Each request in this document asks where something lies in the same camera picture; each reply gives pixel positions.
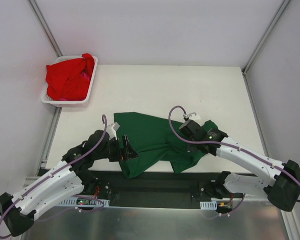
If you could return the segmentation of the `green t shirt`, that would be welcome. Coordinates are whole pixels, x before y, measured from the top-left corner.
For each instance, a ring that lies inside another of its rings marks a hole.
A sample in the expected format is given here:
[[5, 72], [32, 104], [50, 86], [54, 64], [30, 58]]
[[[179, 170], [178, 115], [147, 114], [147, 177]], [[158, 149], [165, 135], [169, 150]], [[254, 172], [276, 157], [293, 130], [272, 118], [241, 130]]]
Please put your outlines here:
[[206, 154], [201, 151], [188, 152], [185, 142], [172, 132], [167, 119], [137, 112], [119, 112], [114, 121], [120, 125], [117, 135], [126, 135], [139, 157], [121, 161], [120, 167], [127, 179], [133, 179], [158, 161], [171, 164], [173, 172], [179, 174], [197, 165]]

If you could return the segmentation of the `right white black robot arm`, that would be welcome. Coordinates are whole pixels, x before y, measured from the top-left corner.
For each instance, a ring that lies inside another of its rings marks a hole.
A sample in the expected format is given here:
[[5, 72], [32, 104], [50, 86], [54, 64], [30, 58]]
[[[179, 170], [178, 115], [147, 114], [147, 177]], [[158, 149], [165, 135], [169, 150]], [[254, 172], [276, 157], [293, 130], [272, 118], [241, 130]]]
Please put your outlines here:
[[275, 207], [291, 212], [300, 196], [300, 166], [293, 160], [286, 163], [265, 157], [242, 147], [225, 132], [211, 128], [204, 130], [193, 120], [180, 127], [191, 151], [201, 151], [229, 160], [252, 173], [240, 175], [223, 171], [205, 187], [211, 197], [222, 199], [229, 194], [248, 194], [262, 198]]

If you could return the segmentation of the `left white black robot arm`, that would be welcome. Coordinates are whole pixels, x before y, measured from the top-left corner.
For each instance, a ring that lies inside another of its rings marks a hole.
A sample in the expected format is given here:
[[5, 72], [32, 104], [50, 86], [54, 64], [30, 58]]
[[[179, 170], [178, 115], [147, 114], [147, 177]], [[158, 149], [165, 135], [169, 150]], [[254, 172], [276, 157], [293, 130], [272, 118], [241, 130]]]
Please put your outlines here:
[[68, 150], [55, 167], [35, 182], [17, 193], [0, 195], [0, 223], [5, 223], [11, 237], [17, 237], [62, 200], [93, 193], [98, 181], [89, 168], [95, 161], [123, 162], [138, 156], [126, 135], [118, 140], [105, 130], [97, 130]]

